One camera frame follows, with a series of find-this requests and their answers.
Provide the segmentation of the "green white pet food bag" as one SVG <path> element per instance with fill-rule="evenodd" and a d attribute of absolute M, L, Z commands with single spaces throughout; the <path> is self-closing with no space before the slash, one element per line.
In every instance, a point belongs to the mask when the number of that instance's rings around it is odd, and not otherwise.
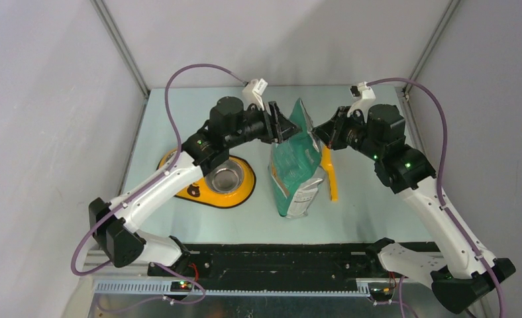
<path fill-rule="evenodd" d="M 321 144 L 313 135 L 313 121 L 302 99 L 297 99 L 289 120 L 301 131 L 271 148 L 268 172 L 278 214 L 289 219 L 304 217 L 325 181 Z"/>

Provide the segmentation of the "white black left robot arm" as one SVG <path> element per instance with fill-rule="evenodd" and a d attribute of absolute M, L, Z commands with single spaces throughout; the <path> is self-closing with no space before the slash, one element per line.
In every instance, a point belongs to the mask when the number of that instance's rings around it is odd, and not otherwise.
<path fill-rule="evenodd" d="M 237 97 L 221 98 L 205 124 L 149 178 L 109 202 L 98 197 L 89 204 L 94 239 L 117 268 L 153 262 L 174 276 L 185 274 L 189 257 L 184 245 L 174 236 L 142 231 L 143 222 L 179 191 L 226 162 L 230 149 L 253 140 L 282 143 L 301 131 L 274 101 L 259 109 L 244 107 Z"/>

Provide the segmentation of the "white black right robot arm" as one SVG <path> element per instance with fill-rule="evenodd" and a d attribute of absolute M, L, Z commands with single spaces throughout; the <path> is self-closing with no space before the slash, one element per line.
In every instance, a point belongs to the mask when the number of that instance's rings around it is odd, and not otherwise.
<path fill-rule="evenodd" d="M 426 156 L 406 143 L 405 119 L 396 106 L 374 105 L 367 112 L 339 107 L 313 134 L 331 150 L 349 147 L 370 158 L 378 179 L 413 208 L 441 253 L 433 258 L 383 238 L 367 249 L 369 274 L 406 276 L 459 314 L 515 273 L 512 261 L 495 257 L 478 240 L 437 185 Z"/>

